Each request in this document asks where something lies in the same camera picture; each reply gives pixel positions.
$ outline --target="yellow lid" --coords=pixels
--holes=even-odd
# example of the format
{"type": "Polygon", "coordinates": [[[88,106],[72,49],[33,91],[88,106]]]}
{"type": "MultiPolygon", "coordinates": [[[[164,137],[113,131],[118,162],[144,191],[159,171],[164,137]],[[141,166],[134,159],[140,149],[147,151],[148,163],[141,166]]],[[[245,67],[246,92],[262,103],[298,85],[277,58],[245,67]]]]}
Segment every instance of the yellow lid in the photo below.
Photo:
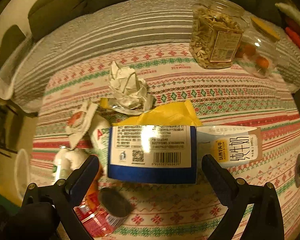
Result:
{"type": "Polygon", "coordinates": [[[280,40],[280,36],[267,24],[258,19],[257,17],[251,17],[251,21],[258,27],[261,31],[265,32],[270,38],[275,39],[276,41],[280,40]]]}

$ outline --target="can lid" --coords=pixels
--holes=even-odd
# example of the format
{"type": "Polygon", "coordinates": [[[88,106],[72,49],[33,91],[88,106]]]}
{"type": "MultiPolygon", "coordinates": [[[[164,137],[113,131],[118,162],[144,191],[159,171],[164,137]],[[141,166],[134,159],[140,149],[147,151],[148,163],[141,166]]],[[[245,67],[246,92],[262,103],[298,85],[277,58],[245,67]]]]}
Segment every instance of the can lid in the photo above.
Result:
{"type": "Polygon", "coordinates": [[[132,211],[129,201],[114,188],[102,188],[99,191],[98,199],[104,208],[115,217],[125,218],[132,211]]]}

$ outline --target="cherry tomato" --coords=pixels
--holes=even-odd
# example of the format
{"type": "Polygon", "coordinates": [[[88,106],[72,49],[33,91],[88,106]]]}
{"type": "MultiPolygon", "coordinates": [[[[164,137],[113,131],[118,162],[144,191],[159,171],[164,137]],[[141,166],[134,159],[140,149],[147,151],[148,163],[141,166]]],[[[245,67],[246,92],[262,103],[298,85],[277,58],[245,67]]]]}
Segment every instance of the cherry tomato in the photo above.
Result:
{"type": "Polygon", "coordinates": [[[252,44],[249,44],[247,43],[245,46],[244,46],[244,53],[247,55],[247,56],[253,56],[255,55],[256,53],[256,47],[252,44]]]}
{"type": "Polygon", "coordinates": [[[238,50],[234,56],[237,58],[243,58],[243,54],[244,54],[244,51],[242,49],[238,48],[238,50]]]}
{"type": "Polygon", "coordinates": [[[269,61],[265,57],[258,56],[256,59],[256,64],[262,69],[267,69],[269,66],[269,61]]]}

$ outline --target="red cloth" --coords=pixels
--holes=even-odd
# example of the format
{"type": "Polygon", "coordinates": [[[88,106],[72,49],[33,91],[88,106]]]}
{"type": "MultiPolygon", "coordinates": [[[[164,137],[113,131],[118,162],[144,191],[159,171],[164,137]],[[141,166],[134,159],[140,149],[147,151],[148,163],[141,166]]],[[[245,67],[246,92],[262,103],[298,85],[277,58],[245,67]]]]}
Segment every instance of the red cloth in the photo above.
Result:
{"type": "Polygon", "coordinates": [[[287,33],[287,35],[292,39],[292,41],[299,47],[300,49],[300,36],[294,32],[292,29],[290,29],[289,27],[285,28],[285,31],[287,33]]]}
{"type": "Polygon", "coordinates": [[[300,36],[300,26],[288,16],[285,20],[287,25],[300,36]]]}

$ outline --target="jar of seeds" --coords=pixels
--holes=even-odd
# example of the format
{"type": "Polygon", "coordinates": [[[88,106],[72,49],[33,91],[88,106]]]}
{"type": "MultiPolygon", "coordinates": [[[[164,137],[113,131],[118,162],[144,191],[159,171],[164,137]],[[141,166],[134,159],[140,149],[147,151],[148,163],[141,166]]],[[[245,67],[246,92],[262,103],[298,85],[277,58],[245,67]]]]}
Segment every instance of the jar of seeds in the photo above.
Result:
{"type": "Polygon", "coordinates": [[[199,0],[192,11],[192,56],[203,68],[230,67],[248,26],[242,19],[244,9],[228,0],[199,0]]]}

